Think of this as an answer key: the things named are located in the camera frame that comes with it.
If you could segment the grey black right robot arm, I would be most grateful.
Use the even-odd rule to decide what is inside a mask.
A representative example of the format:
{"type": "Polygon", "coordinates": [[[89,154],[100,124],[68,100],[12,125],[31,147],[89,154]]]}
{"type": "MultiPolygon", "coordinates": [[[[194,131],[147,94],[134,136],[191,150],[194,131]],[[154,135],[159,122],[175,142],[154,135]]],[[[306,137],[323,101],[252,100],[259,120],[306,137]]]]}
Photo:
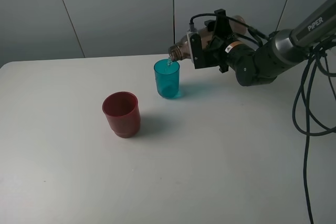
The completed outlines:
{"type": "Polygon", "coordinates": [[[276,32],[257,50],[231,30],[214,32],[205,49],[221,72],[232,68],[241,86],[272,83],[280,74],[308,59],[318,46],[335,46],[335,0],[327,0],[295,29],[276,32]]]}

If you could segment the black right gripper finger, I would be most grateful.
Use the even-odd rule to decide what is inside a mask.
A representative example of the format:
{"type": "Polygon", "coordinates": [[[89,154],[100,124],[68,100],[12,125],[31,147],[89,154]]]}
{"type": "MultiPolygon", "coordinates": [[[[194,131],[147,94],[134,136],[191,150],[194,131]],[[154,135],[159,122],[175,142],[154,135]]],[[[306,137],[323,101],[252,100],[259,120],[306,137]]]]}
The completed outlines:
{"type": "Polygon", "coordinates": [[[221,73],[226,73],[229,71],[229,65],[227,63],[221,63],[219,64],[219,71],[221,73]]]}
{"type": "Polygon", "coordinates": [[[221,39],[227,39],[233,33],[229,20],[219,16],[206,21],[206,30],[221,39]]]}

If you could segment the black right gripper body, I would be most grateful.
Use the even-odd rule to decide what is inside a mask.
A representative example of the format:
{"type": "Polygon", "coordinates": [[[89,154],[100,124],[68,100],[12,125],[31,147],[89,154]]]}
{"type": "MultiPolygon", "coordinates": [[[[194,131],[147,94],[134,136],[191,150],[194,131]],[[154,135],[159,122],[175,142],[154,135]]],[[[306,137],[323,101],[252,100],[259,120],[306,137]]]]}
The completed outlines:
{"type": "Polygon", "coordinates": [[[254,54],[254,50],[239,40],[236,35],[230,35],[227,39],[213,36],[207,44],[207,52],[212,55],[218,66],[221,63],[227,63],[233,70],[236,69],[235,65],[242,57],[254,54]]]}

